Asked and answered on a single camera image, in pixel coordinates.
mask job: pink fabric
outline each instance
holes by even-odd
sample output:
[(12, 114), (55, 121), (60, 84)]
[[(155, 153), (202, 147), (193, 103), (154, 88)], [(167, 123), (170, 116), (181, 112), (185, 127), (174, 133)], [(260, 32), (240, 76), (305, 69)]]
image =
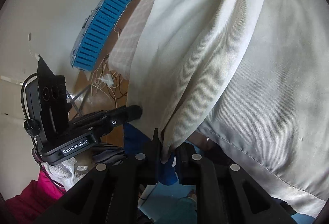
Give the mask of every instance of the pink fabric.
[(5, 203), (19, 224), (32, 224), (61, 196), (63, 193), (56, 189), (47, 176), (40, 171), (38, 181), (31, 180), (20, 195), (6, 200)]
[(39, 173), (38, 188), (42, 189), (49, 197), (55, 200), (60, 199), (63, 196), (63, 192), (65, 193), (65, 189), (62, 188), (63, 192), (60, 192), (43, 171)]

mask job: gray fabric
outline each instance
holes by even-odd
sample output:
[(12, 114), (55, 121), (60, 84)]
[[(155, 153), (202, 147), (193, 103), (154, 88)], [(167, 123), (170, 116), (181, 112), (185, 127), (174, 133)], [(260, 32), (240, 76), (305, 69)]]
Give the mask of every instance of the gray fabric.
[(132, 124), (164, 131), (162, 161), (202, 123), (239, 65), (264, 0), (155, 0), (132, 61)]
[(329, 5), (264, 0), (232, 80), (199, 131), (273, 197), (316, 217), (329, 197)]

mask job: silver screw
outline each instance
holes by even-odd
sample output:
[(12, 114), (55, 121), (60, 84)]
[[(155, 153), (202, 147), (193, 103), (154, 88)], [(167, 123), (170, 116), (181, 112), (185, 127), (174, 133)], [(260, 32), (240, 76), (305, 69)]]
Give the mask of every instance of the silver screw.
[(239, 171), (239, 170), (240, 170), (240, 166), (237, 165), (237, 164), (231, 164), (231, 165), (230, 165), (230, 168), (231, 168), (233, 171)]
[(96, 169), (97, 169), (98, 171), (104, 171), (104, 170), (106, 169), (106, 164), (98, 164), (98, 165), (96, 166)]
[(144, 159), (145, 159), (145, 154), (143, 154), (143, 153), (138, 153), (138, 154), (135, 155), (135, 158), (136, 158), (137, 160), (144, 160)]
[(195, 153), (192, 155), (192, 159), (195, 160), (195, 161), (199, 161), (202, 159), (202, 156), (199, 155), (198, 153)]

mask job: blue crate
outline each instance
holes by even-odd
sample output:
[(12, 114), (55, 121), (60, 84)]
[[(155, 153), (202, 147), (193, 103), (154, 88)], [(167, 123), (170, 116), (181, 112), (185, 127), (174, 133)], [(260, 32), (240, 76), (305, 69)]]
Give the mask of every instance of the blue crate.
[(93, 70), (107, 37), (131, 0), (102, 0), (87, 20), (71, 52), (71, 64), (85, 71)]

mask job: white wall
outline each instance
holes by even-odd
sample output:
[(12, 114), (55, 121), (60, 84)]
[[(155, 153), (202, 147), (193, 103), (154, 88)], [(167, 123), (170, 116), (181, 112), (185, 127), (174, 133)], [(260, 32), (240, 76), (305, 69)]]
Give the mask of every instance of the white wall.
[(71, 90), (78, 70), (70, 65), (70, 52), (99, 1), (7, 0), (0, 11), (0, 75), (23, 81), (36, 72), (33, 56), (39, 53), (55, 74), (65, 76)]
[(4, 199), (20, 194), (39, 174), (31, 138), (23, 128), (20, 89), (0, 80), (0, 192)]

